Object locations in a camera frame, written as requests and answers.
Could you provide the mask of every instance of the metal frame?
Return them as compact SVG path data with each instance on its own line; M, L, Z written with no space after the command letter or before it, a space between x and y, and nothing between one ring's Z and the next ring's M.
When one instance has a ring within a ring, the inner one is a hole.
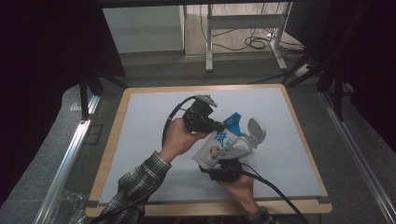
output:
M212 5L207 5L206 72L213 71L212 30L253 28L277 28L275 41L271 41L270 46L280 70L287 70L288 67L279 50L279 42L289 16L290 5L291 2L288 2L282 14L227 16L213 16Z
M370 168L370 165L364 159L364 156L361 154L358 145L356 144L355 140L353 139L352 135L350 134L347 126L343 121L341 121L335 112L332 110L332 99L327 92L320 92L319 96L323 103L326 105L327 111L332 118L335 127L337 128L338 132L341 134L341 137L346 143L346 147L355 162L356 166L358 167L361 175L366 182L369 190L372 192L375 201L377 202L379 208L382 211L385 219L389 224L396 223L396 208L392 203L391 198L388 196L384 187L379 182L379 180L375 177L373 170Z
M82 144L82 140L90 127L91 123L91 116L94 113L96 107L98 106L100 101L99 96L93 96L89 103L89 117L87 120L82 120L81 123L78 125L75 135L64 155L64 159L56 173L55 177L52 180L52 183L49 187L49 191L44 198L43 203L38 210L37 216L35 217L34 223L47 223L50 220L50 217L54 210L54 203L58 200L59 196L62 193L62 189L64 184L66 183L67 177L70 174L70 171L73 167L73 163L77 157L78 151Z

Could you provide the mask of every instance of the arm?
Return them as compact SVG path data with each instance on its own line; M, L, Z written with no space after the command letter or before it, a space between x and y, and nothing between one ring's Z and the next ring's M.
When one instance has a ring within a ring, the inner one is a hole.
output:
M171 122L166 134L165 143L160 153L154 152L140 166L124 175L119 180L119 191L110 201L103 214L127 203L148 195L135 206L117 213L106 220L106 223L136 223L145 213L144 206L149 195L159 187L171 168L171 161L178 155L187 152L199 139L205 138L207 133L189 133L184 126L183 119Z
M219 185L224 187L247 212L247 221L251 224L276 224L271 215L263 208L260 207L253 196L253 183L252 177L242 175L233 183L218 181Z

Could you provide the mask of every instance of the wall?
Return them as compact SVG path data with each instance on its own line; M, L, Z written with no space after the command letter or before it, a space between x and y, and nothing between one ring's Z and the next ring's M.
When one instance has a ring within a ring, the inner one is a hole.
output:
M181 50L182 7L127 7L103 9L119 53Z

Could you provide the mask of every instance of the checkered sleeve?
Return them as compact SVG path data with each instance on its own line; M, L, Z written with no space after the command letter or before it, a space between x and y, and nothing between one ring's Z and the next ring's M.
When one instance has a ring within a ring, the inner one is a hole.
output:
M170 168L171 164L161 159L159 153L155 151L140 166L137 166L119 179L119 191L103 213L139 199L153 190L156 185L162 183ZM148 199L149 197L135 206L116 214L106 220L106 223L136 223L144 215L145 204Z
M265 210L264 207L260 207L257 213L248 216L247 222L250 224L276 224L273 217Z

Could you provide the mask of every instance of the hand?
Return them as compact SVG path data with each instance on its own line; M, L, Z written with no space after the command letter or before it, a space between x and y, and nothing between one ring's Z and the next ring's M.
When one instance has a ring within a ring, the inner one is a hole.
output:
M233 183L218 181L218 184L224 187L250 216L260 209L260 206L254 201L253 183L254 179L246 175L241 175Z
M187 152L194 143L206 138L209 133L189 133L183 119L174 119L166 133L160 157L170 163L176 156Z

